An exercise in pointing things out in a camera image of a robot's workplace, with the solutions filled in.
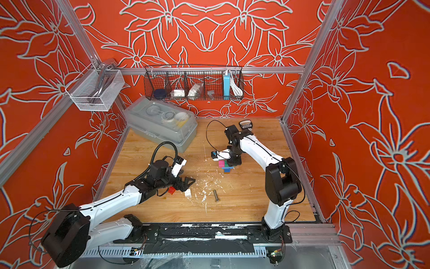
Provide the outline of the dark round jar in basket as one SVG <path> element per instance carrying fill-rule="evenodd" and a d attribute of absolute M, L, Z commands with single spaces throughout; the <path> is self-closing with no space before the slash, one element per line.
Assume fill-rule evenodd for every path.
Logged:
<path fill-rule="evenodd" d="M 156 100 L 166 99 L 167 91 L 165 89 L 156 89 L 153 91 L 153 98 Z"/>

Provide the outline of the light blue box in basket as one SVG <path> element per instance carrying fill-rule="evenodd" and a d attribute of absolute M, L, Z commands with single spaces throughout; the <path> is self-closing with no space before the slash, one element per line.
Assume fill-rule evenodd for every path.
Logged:
<path fill-rule="evenodd" d="M 223 74 L 223 98 L 224 100 L 230 99 L 230 74 Z"/>

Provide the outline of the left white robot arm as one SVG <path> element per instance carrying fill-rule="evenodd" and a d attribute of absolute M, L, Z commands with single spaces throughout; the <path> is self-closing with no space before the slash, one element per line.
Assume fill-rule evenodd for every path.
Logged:
<path fill-rule="evenodd" d="M 147 201 L 157 195 L 159 189 L 172 187 L 186 192 L 196 180 L 181 177 L 185 164 L 184 159 L 172 165 L 165 160 L 157 160 L 117 193 L 86 205 L 66 205 L 58 210 L 42 237 L 42 247 L 57 267 L 62 268 L 74 263 L 89 249 L 128 238 L 141 226 L 136 217 L 127 215 L 110 223 L 106 220 Z"/>

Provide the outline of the clear bag in basket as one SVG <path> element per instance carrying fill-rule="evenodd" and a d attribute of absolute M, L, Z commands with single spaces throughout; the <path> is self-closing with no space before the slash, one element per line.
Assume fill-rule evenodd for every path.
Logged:
<path fill-rule="evenodd" d="M 194 84 L 187 95 L 187 98 L 190 100 L 197 100 L 203 91 L 203 83 Z"/>

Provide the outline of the grey lidded plastic box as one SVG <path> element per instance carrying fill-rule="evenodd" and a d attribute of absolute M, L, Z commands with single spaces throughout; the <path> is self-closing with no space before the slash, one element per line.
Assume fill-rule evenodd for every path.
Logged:
<path fill-rule="evenodd" d="M 166 102 L 139 98 L 124 110 L 130 128 L 138 135 L 159 144 L 170 141 L 184 153 L 197 134 L 195 115 Z"/>

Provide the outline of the clear plastic wall bin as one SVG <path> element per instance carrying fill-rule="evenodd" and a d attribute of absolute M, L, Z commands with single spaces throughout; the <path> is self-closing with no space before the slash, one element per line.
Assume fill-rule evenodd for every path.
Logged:
<path fill-rule="evenodd" d="M 118 69 L 90 69 L 67 90 L 67 94 L 80 111 L 107 112 L 124 85 L 123 75 Z"/>

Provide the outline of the white 2x2 lego brick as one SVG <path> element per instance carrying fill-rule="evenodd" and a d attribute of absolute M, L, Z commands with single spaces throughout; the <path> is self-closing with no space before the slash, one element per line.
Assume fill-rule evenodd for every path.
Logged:
<path fill-rule="evenodd" d="M 191 197 L 191 190 L 190 189 L 187 189 L 185 192 L 184 192 L 184 194 L 185 194 L 185 197 Z"/>

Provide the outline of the red 2x4 lego brick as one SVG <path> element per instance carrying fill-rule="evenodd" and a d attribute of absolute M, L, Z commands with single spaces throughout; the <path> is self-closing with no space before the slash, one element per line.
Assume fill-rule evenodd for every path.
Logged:
<path fill-rule="evenodd" d="M 170 187 L 168 192 L 173 195 L 176 192 L 176 189 L 174 187 Z"/>

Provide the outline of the steel hex bolt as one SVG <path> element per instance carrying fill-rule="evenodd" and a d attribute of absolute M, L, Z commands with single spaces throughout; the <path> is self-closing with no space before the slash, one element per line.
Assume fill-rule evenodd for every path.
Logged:
<path fill-rule="evenodd" d="M 220 202 L 219 196 L 218 196 L 217 191 L 215 189 L 213 190 L 213 195 L 215 197 L 215 201 Z"/>

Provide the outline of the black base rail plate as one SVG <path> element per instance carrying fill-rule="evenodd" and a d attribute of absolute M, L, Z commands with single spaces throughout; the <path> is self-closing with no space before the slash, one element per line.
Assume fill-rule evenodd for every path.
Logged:
<path fill-rule="evenodd" d="M 113 243 L 142 248 L 144 254 L 262 254 L 259 247 L 282 249 L 292 243 L 290 228 L 287 240 L 274 242 L 262 236 L 262 223 L 152 223 L 143 224 L 126 239 Z"/>

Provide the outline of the white packet in basket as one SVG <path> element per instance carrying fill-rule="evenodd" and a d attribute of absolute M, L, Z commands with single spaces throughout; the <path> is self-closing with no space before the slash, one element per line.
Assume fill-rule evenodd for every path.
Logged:
<path fill-rule="evenodd" d="M 184 89 L 174 89 L 171 91 L 171 97 L 174 99 L 180 99 L 186 97 Z"/>

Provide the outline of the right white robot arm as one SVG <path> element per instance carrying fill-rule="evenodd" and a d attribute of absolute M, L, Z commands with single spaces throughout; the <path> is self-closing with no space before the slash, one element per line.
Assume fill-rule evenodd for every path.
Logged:
<path fill-rule="evenodd" d="M 262 218 L 262 236 L 269 242 L 287 240 L 288 229 L 285 222 L 288 209 L 302 192 L 297 165 L 292 158 L 283 158 L 264 146 L 248 129 L 238 130 L 231 125 L 225 128 L 228 139 L 226 150 L 217 155 L 230 167 L 242 164 L 242 154 L 247 154 L 265 172 L 265 192 L 269 198 L 266 214 Z"/>

